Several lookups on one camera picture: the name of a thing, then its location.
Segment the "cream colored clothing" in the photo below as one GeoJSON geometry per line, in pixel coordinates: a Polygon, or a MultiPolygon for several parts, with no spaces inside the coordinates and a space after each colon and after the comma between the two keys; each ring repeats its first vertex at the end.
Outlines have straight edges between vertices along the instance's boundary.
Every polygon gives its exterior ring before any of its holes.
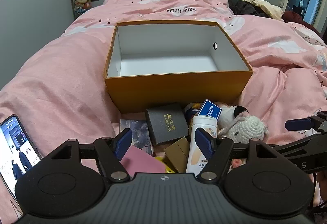
{"type": "Polygon", "coordinates": [[[270,15],[272,18],[282,21],[283,10],[279,6],[273,6],[264,0],[242,0],[247,1],[255,6],[259,6],[266,14],[270,15]]]}

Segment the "person's hand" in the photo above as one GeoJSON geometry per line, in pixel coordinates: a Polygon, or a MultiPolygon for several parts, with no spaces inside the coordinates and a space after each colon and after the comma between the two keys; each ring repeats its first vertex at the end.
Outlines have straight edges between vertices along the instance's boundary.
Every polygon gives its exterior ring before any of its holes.
{"type": "Polygon", "coordinates": [[[319,183],[320,197],[323,201],[327,200],[327,171],[317,173],[317,182],[319,183]]]}

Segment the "white bottle cap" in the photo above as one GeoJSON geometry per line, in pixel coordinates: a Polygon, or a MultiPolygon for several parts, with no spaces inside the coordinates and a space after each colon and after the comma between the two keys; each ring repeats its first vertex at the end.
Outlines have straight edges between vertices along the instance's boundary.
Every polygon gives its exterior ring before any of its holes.
{"type": "Polygon", "coordinates": [[[196,125],[196,124],[208,124],[208,125],[217,126],[217,119],[211,116],[196,115],[192,119],[192,125],[196,125]]]}

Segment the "pink comforter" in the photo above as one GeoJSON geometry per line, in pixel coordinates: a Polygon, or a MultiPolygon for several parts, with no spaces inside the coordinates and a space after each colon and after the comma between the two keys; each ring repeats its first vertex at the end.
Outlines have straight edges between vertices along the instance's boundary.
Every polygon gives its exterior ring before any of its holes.
{"type": "MultiPolygon", "coordinates": [[[[115,136],[120,113],[105,91],[103,71],[114,25],[145,19],[217,21],[253,67],[240,105],[269,126],[270,143],[285,144],[288,119],[327,110],[327,48],[313,31],[295,23],[235,16],[227,0],[105,0],[83,14],[61,37],[33,55],[0,92],[0,120],[17,114],[45,156],[69,138],[90,143],[115,136]]],[[[17,219],[0,181],[2,224],[17,219]]]]}

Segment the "smartphone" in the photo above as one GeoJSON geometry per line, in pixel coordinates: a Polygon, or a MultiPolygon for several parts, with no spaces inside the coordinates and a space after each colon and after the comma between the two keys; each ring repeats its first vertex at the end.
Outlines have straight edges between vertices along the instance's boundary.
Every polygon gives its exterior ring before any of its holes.
{"type": "Polygon", "coordinates": [[[0,176],[15,200],[17,180],[40,160],[17,115],[0,123],[0,176]]]}

